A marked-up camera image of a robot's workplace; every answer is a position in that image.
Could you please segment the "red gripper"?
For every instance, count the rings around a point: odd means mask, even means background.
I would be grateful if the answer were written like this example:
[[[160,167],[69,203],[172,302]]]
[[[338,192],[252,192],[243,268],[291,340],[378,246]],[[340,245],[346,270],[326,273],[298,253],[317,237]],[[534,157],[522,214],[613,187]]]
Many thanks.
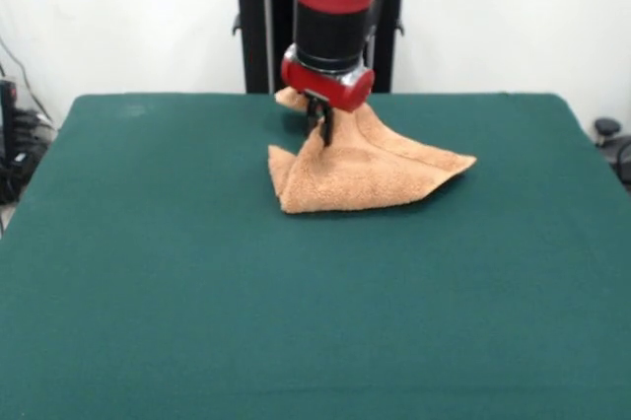
[[[323,145],[332,142],[334,108],[352,112],[368,98],[375,81],[375,73],[360,60],[351,71],[341,74],[325,73],[308,68],[297,55],[292,44],[285,51],[281,62],[281,76],[286,85],[296,92],[307,95],[306,134],[316,128],[321,111],[320,136]]]

